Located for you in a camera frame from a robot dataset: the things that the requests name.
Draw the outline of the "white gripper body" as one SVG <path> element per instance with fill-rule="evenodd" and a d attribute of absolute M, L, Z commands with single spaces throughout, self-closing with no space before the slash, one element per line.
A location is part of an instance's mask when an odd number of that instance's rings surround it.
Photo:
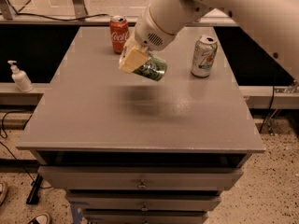
<path fill-rule="evenodd" d="M 135 25 L 135 41 L 150 50 L 162 50 L 175 39 L 162 31 L 147 14 L 138 18 Z"/>

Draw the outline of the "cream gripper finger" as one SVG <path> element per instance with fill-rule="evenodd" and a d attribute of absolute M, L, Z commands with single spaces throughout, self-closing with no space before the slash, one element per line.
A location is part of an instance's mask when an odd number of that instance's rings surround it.
<path fill-rule="evenodd" d="M 119 61 L 119 68 L 125 73 L 133 73 L 149 59 L 145 49 L 137 46 L 125 47 Z"/>
<path fill-rule="evenodd" d="M 129 49 L 135 44 L 135 32 L 132 32 L 126 42 L 124 43 L 123 50 L 120 56 L 120 61 L 122 62 L 125 59 L 126 54 Z"/>

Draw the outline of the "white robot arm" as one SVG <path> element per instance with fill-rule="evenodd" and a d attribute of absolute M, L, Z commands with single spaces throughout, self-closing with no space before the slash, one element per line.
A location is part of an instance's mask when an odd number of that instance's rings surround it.
<path fill-rule="evenodd" d="M 294 79 L 299 79 L 299 0 L 152 0 L 124 44 L 120 69 L 132 73 L 187 24 L 218 9 Z"/>

